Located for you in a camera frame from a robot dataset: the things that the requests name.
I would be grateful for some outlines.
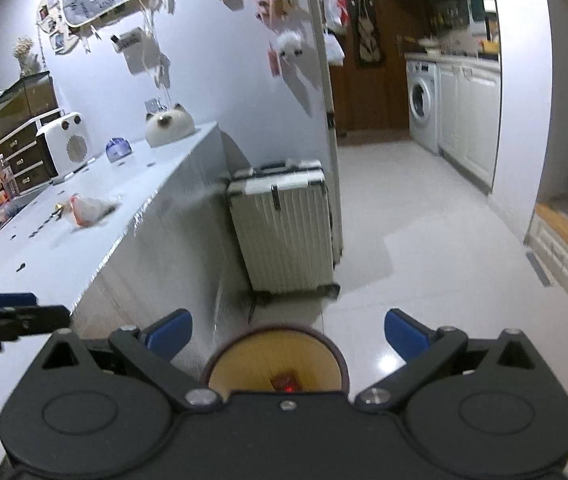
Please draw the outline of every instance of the washing machine door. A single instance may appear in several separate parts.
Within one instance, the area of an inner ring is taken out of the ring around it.
[[[411,118],[418,124],[426,124],[434,107],[433,95],[424,79],[418,78],[411,82],[409,88],[409,108]]]

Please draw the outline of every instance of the washing machine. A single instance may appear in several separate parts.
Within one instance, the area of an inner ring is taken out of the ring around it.
[[[411,137],[427,150],[438,151],[438,66],[409,60],[406,63]]]

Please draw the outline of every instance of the plastic bottle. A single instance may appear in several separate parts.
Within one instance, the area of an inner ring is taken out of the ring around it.
[[[4,186],[8,200],[20,195],[20,189],[17,187],[17,181],[13,175],[13,170],[10,165],[4,160],[4,155],[0,153],[0,181]]]

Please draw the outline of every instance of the white speaker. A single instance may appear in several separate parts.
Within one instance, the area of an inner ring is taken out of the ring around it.
[[[64,179],[93,157],[93,145],[86,124],[78,113],[70,113],[44,124],[35,137],[48,176]]]

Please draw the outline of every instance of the wooden drawer unit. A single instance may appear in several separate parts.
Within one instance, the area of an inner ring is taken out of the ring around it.
[[[4,155],[5,159],[15,155],[15,153],[35,142],[35,135],[38,130],[44,126],[44,124],[54,121],[55,119],[59,119],[61,116],[62,110],[57,110],[46,116],[31,119],[28,123],[21,126],[21,128],[16,132],[13,132],[9,136],[0,140],[0,153]]]
[[[17,187],[20,189],[20,193],[24,192],[32,187],[39,186],[47,182],[50,177],[46,173],[43,162],[38,162],[28,170],[25,170],[19,174],[15,175],[17,181]]]
[[[9,158],[29,144],[35,142],[35,134],[38,132],[36,123],[29,123],[17,133],[11,134],[0,141],[0,153],[4,158]]]
[[[533,218],[529,235],[535,248],[544,253],[540,256],[546,256],[549,266],[557,266],[557,270],[568,280],[568,246],[559,235],[537,215]]]
[[[6,161],[11,165],[13,174],[24,171],[26,168],[30,168],[34,164],[42,161],[42,152],[40,152],[40,147],[33,142],[23,151],[18,152],[11,158],[6,159]]]

